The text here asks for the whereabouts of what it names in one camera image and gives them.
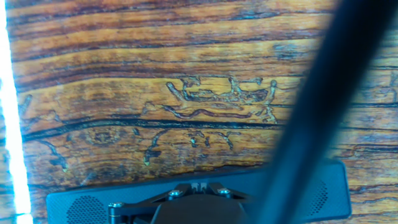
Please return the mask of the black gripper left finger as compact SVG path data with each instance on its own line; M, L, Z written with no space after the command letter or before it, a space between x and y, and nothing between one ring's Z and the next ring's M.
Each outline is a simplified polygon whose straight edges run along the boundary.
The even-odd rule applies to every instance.
M198 192L199 183L178 184L174 189L168 190L154 197L137 203L113 202L108 205L109 224L134 224L152 223L156 211L168 201L180 199Z

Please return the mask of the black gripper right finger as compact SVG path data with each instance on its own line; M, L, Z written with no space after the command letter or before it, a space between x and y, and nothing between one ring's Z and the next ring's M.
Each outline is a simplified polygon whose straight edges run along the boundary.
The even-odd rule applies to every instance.
M246 206L253 202L252 195L227 188L220 182L207 183L205 187L202 187L202 193L198 196L198 203L206 207Z

